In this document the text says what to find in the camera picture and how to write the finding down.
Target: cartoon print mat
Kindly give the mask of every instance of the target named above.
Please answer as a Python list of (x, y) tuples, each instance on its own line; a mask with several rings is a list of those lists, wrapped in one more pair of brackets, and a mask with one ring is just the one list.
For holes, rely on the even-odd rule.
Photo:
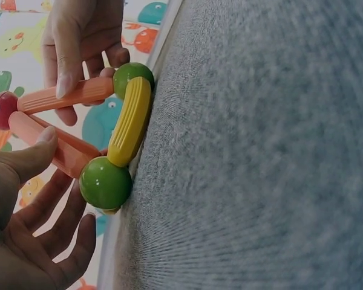
[[(0, 0), (0, 11), (48, 13), (54, 0)], [(124, 20), (160, 25), (168, 0), (124, 0)]]
[[(28, 92), (42, 89), (43, 79), (39, 43), (46, 19), (47, 15), (45, 13), (0, 13), (0, 92), (11, 91), (21, 98)], [(146, 63), (157, 35), (157, 29), (156, 26), (124, 21), (123, 46), (129, 49), (132, 62)], [(64, 125), (53, 111), (42, 112), (37, 116), (70, 134), (83, 138), (97, 148), (103, 149), (108, 145), (108, 140), (120, 114), (121, 107), (121, 101), (114, 96), (109, 97), (100, 106), (85, 107), (76, 105), (78, 123), (73, 127)], [(10, 132), (0, 131), (0, 150), (11, 151), (25, 147), (27, 145)], [(19, 191), (15, 211), (27, 206), (38, 195), (40, 189), (50, 179), (54, 171), (55, 166), (51, 165), (45, 172), (29, 180), (24, 185)], [(67, 194), (56, 207), (51, 219), (35, 235), (51, 228), (63, 210), (66, 200)], [(96, 214), (96, 251), (88, 271), (70, 289), (95, 289), (90, 287), (97, 284), (103, 234), (108, 217), (90, 205), (87, 206), (85, 212), (88, 211)], [(69, 248), (56, 257), (55, 260), (64, 259), (71, 252), (75, 238)]]

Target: toy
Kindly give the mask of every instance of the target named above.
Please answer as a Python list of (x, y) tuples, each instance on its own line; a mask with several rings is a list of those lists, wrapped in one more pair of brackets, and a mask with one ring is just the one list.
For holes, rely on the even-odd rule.
[(139, 63), (121, 66), (112, 79), (98, 77), (81, 81), (71, 94), (55, 97), (55, 88), (17, 98), (0, 93), (0, 130), (10, 130), (29, 145), (50, 124), (33, 114), (78, 103), (104, 100), (113, 93), (123, 100), (120, 117), (108, 146), (101, 156), (94, 146), (56, 128), (58, 147), (53, 164), (79, 179), (83, 198), (105, 213), (115, 213), (128, 199), (132, 179), (127, 165), (137, 154), (143, 140), (154, 87), (152, 72)]

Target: hand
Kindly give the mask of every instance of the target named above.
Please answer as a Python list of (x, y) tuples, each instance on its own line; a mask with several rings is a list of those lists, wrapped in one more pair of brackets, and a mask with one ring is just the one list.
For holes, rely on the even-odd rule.
[[(53, 159), (54, 128), (44, 130), (38, 140), (25, 150), (0, 152), (0, 289), (67, 289), (86, 271), (96, 246), (95, 218), (92, 214), (82, 218), (86, 203), (77, 182), (52, 229), (33, 236), (71, 185), (72, 179), (58, 170), (30, 205), (13, 214), (21, 185)], [(79, 222), (72, 253), (53, 262), (69, 246)]]
[[(103, 51), (113, 68), (129, 62), (129, 51), (121, 44), (123, 2), (55, 0), (45, 27), (42, 52), (45, 86), (57, 86), (57, 98), (71, 92), (84, 79), (83, 61), (90, 77), (113, 75), (113, 69), (103, 70)], [(72, 106), (56, 112), (66, 125), (76, 124)]]

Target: orange plastic stick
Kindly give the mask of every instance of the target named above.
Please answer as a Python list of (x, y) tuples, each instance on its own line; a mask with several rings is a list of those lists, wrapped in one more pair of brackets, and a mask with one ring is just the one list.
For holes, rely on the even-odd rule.
[[(9, 125), (12, 133), (30, 146), (35, 144), (38, 136), (45, 129), (42, 124), (23, 112), (12, 113), (9, 118)], [(87, 155), (59, 138), (53, 164), (70, 177), (78, 179), (82, 169), (96, 156)]]
[[(30, 115), (29, 116), (32, 120), (34, 120), (35, 122), (41, 124), (44, 128), (47, 128), (49, 126), (51, 126), (50, 123), (35, 117), (34, 115)], [(97, 148), (95, 148), (93, 145), (91, 145), (90, 143), (84, 142), (84, 140), (81, 140), (75, 136), (73, 136), (72, 134), (69, 134), (65, 131), (63, 131), (62, 129), (59, 129), (57, 127), (55, 127), (56, 133), (58, 135), (58, 137), (66, 142), (67, 144), (71, 145), (72, 147), (74, 147), (75, 149), (77, 149), (78, 151), (88, 155), (89, 157), (95, 158), (101, 155), (101, 153), (98, 151)]]
[(55, 93), (56, 88), (49, 88), (24, 95), (18, 100), (18, 110), (31, 115), (79, 103), (104, 100), (114, 93), (113, 80), (106, 77), (83, 80), (71, 94), (61, 99), (57, 99)]

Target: red ball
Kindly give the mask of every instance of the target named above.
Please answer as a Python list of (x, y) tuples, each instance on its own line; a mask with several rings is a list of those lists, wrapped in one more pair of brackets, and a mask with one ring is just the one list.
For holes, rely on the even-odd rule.
[(0, 130), (7, 131), (10, 129), (8, 123), (13, 112), (18, 110), (18, 97), (12, 92), (0, 93)]

